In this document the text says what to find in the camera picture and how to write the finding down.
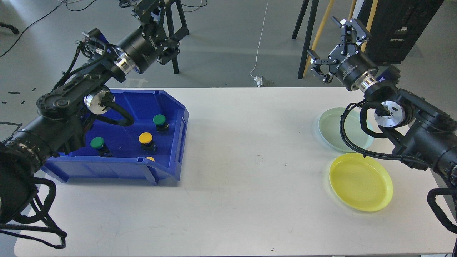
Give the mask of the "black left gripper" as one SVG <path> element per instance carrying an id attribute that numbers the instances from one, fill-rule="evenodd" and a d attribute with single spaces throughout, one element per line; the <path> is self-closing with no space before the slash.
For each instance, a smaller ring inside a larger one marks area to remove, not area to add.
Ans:
<path id="1" fill-rule="evenodd" d="M 135 71 L 143 74 L 153 63 L 177 65 L 181 40 L 189 34 L 186 24 L 175 31 L 173 21 L 163 28 L 168 0 L 141 0 L 133 7 L 133 17 L 140 27 L 116 45 L 134 62 Z"/>

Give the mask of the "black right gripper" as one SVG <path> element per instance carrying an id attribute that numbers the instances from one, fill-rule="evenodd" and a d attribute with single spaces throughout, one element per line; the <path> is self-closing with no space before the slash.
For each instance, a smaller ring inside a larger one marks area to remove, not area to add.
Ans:
<path id="1" fill-rule="evenodd" d="M 340 41 L 327 59 L 321 59 L 313 49 L 307 50 L 311 58 L 311 71 L 322 83 L 331 83 L 335 75 L 348 91 L 355 91 L 361 76 L 374 76 L 379 71 L 377 65 L 361 49 L 362 44 L 368 42 L 372 35 L 359 19 L 339 20 L 333 16 L 332 21 L 341 29 Z M 323 65 L 329 67 L 328 73 L 322 72 Z"/>

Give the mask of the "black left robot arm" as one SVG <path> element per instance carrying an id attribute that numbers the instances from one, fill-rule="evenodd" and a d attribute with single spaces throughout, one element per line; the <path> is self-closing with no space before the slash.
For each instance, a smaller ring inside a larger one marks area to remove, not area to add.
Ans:
<path id="1" fill-rule="evenodd" d="M 189 34 L 180 0 L 142 0 L 133 6 L 139 28 L 117 44 L 94 28 L 77 42 L 72 63 L 50 93 L 37 101 L 38 116 L 1 142 L 1 233 L 66 247 L 67 233 L 49 215 L 55 200 L 53 181 L 36 177 L 47 160 L 85 146 L 96 120 L 118 126 L 133 116 L 115 102 L 105 83 L 124 82 L 131 71 L 142 74 L 153 63 L 173 63 L 181 39 Z"/>

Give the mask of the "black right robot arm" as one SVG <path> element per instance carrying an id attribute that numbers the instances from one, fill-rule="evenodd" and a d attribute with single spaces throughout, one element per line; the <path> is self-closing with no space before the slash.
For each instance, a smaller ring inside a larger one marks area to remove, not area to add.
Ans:
<path id="1" fill-rule="evenodd" d="M 343 142 L 363 156 L 375 159 L 398 160 L 409 168 L 431 169 L 446 184 L 446 188 L 431 189 L 427 203 L 440 223 L 456 233 L 456 225 L 449 220 L 436 203 L 438 195 L 449 195 L 456 202 L 457 139 L 456 121 L 421 97 L 397 88 L 399 70 L 389 67 L 376 78 L 378 67 L 361 50 L 361 44 L 371 38 L 367 28 L 358 19 L 332 18 L 341 30 L 340 41 L 326 59 L 315 51 L 311 57 L 312 73 L 323 83 L 333 78 L 348 90 L 363 92 L 364 99 L 349 104 L 341 116 L 339 132 Z M 346 117 L 355 108 L 360 109 L 360 125 L 363 132 L 373 138 L 390 140 L 392 153 L 366 150 L 346 135 Z"/>

